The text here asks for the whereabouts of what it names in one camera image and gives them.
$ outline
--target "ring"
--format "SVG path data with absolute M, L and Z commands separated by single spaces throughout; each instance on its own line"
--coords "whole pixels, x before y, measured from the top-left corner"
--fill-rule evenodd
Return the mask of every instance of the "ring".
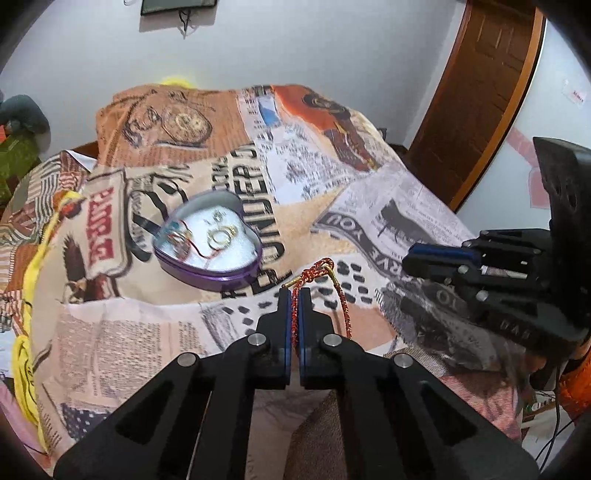
M 212 250 L 224 250 L 228 247 L 228 245 L 232 243 L 232 238 L 234 238 L 234 235 L 236 234 L 235 231 L 236 227 L 225 226 L 221 228 L 216 228 L 215 230 L 209 230 L 207 232 L 207 244 L 209 245 L 209 248 L 211 248 Z M 225 235 L 225 241 L 224 239 L 219 239 L 219 237 L 216 238 L 216 235 L 220 233 Z M 219 245 L 219 247 L 214 247 L 212 243 Z

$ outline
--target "white foam insert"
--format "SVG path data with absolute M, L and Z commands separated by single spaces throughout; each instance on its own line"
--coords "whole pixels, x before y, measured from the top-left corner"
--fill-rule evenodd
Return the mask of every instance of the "white foam insert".
M 222 220 L 220 222 L 216 222 L 213 219 L 213 214 L 216 210 L 222 214 Z M 183 220 L 193 234 L 191 240 L 199 251 L 207 257 L 213 254 L 213 250 L 207 244 L 207 232 L 209 230 L 214 230 L 222 226 L 234 226 L 238 230 L 234 238 L 232 238 L 230 245 L 222 250 L 216 257 L 207 260 L 200 257 L 195 249 L 191 247 L 189 256 L 183 263 L 204 270 L 227 272 L 246 267 L 255 261 L 256 246 L 246 235 L 242 219 L 233 210 L 225 207 L 213 207 L 194 212 L 188 217 L 183 218 Z M 216 239 L 225 243 L 226 235 L 224 233 L 217 233 Z M 179 260 L 174 254 L 173 247 L 170 243 L 164 242 L 161 250 L 167 255 Z

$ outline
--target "gold ring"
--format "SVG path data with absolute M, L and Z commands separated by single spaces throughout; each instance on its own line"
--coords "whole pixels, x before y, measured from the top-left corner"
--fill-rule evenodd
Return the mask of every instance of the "gold ring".
M 222 233 L 222 234 L 226 235 L 225 242 L 220 241 L 216 238 L 216 234 L 218 234 L 218 233 Z M 232 243 L 233 237 L 234 237 L 234 235 L 232 235 L 231 232 L 229 231 L 229 228 L 226 228 L 226 227 L 216 228 L 215 230 L 208 230 L 207 231 L 207 244 L 209 245 L 209 248 L 211 248 L 212 250 L 224 250 L 225 248 L 228 247 L 228 245 L 230 245 Z M 219 247 L 214 247 L 212 245 L 212 243 L 219 245 Z

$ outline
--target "earring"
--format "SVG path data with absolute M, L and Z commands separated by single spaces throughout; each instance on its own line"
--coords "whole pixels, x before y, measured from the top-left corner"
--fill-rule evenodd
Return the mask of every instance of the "earring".
M 226 216 L 225 213 L 220 212 L 219 210 L 214 210 L 213 211 L 213 219 L 215 220 L 216 223 L 219 223 L 222 221 L 222 219 Z
M 207 231 L 207 244 L 212 250 L 224 250 L 231 243 L 232 239 L 238 233 L 238 229 L 233 225 L 224 225 L 219 228 Z

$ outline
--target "metal screw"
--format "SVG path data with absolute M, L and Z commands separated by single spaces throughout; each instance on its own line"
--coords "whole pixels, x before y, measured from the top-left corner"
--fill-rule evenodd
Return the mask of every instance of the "metal screw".
M 253 346 L 261 346 L 266 341 L 267 337 L 264 336 L 262 333 L 257 332 L 248 336 L 248 343 L 250 343 Z
M 399 353 L 394 356 L 394 363 L 400 368 L 408 368 L 413 364 L 413 358 L 406 353 Z
M 324 336 L 322 341 L 328 346 L 339 346 L 343 342 L 343 339 L 336 333 L 329 333 Z
M 476 299 L 478 301 L 485 301 L 488 298 L 488 292 L 486 290 L 481 290 L 476 294 Z
M 177 358 L 177 363 L 181 367 L 190 367 L 197 361 L 197 356 L 194 353 L 181 353 Z

